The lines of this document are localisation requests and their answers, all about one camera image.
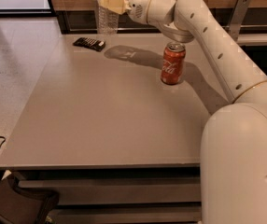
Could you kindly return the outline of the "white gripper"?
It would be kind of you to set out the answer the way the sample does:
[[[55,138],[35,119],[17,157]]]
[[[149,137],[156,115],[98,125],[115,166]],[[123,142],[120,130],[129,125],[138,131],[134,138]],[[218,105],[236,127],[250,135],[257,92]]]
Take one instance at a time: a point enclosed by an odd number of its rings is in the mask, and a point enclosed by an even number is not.
[[[97,0],[101,7],[122,15],[126,13],[135,22],[157,27],[173,21],[175,0]]]

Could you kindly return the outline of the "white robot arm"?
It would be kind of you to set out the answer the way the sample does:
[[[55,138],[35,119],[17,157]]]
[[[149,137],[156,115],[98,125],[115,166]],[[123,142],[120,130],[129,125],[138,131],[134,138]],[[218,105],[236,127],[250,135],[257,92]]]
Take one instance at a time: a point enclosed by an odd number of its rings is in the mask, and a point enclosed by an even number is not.
[[[206,122],[202,135],[202,224],[267,224],[267,76],[204,0],[98,3],[175,41],[199,43],[229,101]]]

